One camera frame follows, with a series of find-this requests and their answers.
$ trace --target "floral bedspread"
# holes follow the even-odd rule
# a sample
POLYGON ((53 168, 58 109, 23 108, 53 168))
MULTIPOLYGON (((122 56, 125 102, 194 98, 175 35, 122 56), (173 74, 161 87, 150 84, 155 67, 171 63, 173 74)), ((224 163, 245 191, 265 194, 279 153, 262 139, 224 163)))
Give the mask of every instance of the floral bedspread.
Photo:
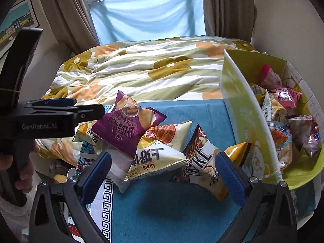
MULTIPOLYGON (((222 98, 224 49, 255 51, 245 41, 217 36, 101 45, 64 62, 43 98, 109 105, 118 90, 137 102, 222 98)), ((82 142, 73 143, 72 137, 36 141, 41 156, 77 164, 82 142)))

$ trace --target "screw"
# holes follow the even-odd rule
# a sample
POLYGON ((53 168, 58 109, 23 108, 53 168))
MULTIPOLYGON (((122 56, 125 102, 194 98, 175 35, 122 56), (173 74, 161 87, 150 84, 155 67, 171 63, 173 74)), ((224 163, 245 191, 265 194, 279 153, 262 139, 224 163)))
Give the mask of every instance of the screw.
POLYGON ((77 180, 78 180, 78 178, 76 178, 75 176, 72 176, 69 178, 68 181, 69 181, 69 183, 74 184, 77 180))
POLYGON ((252 176, 252 177, 250 177, 250 182, 251 182, 252 184, 257 184, 257 183, 259 182, 259 179, 256 178, 256 177, 254 177, 254 176, 252 176))
POLYGON ((42 186, 42 187, 43 187, 43 186, 45 186, 45 185, 47 185, 47 181, 43 181, 43 180, 40 181, 39 186, 42 186))
POLYGON ((281 187, 287 187, 287 186, 288 186, 287 183, 286 183, 285 181, 281 181, 281 182, 280 182, 280 185, 281 185, 281 187))

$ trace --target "painting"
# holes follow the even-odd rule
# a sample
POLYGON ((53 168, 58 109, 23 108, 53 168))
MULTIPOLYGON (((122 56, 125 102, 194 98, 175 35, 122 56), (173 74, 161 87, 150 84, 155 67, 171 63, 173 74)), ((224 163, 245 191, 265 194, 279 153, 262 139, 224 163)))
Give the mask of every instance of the painting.
POLYGON ((31 0, 14 5, 0 26, 0 58, 9 50, 19 30, 23 27, 39 27, 31 0))

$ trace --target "curtain fold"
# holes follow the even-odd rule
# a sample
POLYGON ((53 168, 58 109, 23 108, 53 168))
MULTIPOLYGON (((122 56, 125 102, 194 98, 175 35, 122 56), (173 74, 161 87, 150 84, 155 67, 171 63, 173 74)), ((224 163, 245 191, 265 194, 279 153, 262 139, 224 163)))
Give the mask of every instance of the curtain fold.
POLYGON ((250 42, 254 26, 254 0, 203 0, 207 35, 250 42))
POLYGON ((74 53, 98 46, 86 0, 40 0, 58 42, 74 53))

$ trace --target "open storage box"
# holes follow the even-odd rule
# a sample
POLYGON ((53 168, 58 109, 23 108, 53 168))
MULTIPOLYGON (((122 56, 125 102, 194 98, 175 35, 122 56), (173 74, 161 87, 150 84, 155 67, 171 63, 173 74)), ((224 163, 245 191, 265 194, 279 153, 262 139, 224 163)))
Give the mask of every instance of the open storage box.
POLYGON ((259 73, 268 64, 282 80, 282 85, 302 92, 296 114, 311 114, 319 126, 321 144, 324 143, 324 115, 312 91, 287 61, 263 53, 225 50, 221 91, 231 120, 236 143, 252 143, 253 156, 247 158, 244 170, 266 183, 284 180, 296 189, 312 180, 324 167, 324 149, 314 156, 294 158, 284 174, 278 166, 276 148, 248 83, 258 83, 259 73))

